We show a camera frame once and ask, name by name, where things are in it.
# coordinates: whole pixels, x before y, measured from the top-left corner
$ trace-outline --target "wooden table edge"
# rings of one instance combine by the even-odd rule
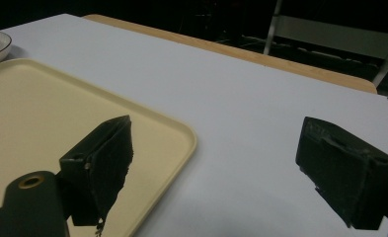
[[[124,30],[129,30],[151,37],[156,37],[164,40],[171,40],[178,43],[183,43],[189,46],[194,46],[202,48],[205,50],[217,52],[227,56],[232,56],[242,60],[254,62],[261,64],[263,66],[268,66],[271,68],[295,73],[298,75],[310,77],[324,82],[333,83],[340,86],[345,86],[348,88],[353,88],[355,90],[369,92],[377,94],[376,87],[371,82],[364,80],[362,78],[357,78],[354,76],[349,76],[346,74],[329,71],[293,61],[288,61],[281,58],[276,58],[245,49],[232,47],[217,42],[212,42],[204,39],[196,39],[176,33],[171,33],[155,28],[150,28],[115,18],[110,18],[102,15],[91,14],[83,17],[84,19],[91,20],[94,22],[106,24],[112,27],[117,27]]]

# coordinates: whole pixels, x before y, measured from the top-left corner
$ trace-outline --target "plastic tray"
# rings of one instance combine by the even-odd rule
[[[6,186],[33,171],[59,171],[59,158],[102,121],[130,115],[133,162],[104,231],[129,236],[196,147],[185,124],[29,59],[0,63],[0,206]],[[71,236],[94,236],[74,227]]]

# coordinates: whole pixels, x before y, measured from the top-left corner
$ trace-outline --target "white table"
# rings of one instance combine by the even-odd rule
[[[347,229],[299,171],[304,117],[388,153],[387,98],[60,15],[3,31],[28,57],[193,127],[196,153],[139,236],[387,236]]]

